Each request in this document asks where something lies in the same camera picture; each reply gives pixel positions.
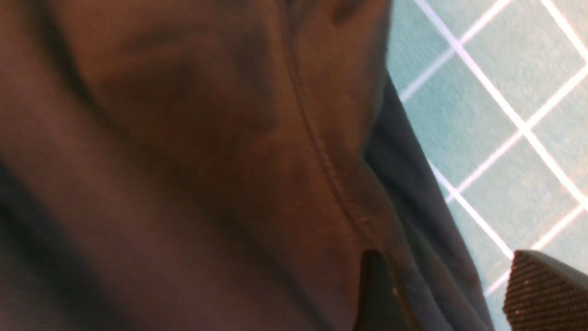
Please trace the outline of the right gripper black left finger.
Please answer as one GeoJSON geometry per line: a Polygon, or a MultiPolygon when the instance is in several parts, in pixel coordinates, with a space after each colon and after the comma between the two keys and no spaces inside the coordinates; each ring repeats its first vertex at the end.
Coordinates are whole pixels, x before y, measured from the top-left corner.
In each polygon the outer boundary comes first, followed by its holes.
{"type": "Polygon", "coordinates": [[[420,331],[410,304],[410,261],[391,250],[363,250],[355,331],[420,331]]]}

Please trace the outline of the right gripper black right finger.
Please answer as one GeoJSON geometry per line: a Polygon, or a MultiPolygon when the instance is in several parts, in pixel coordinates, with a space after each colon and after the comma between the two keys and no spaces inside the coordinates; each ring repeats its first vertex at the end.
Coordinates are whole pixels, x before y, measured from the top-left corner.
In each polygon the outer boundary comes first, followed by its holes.
{"type": "Polygon", "coordinates": [[[586,331],[588,277],[542,252],[517,250],[503,312],[513,331],[586,331]]]}

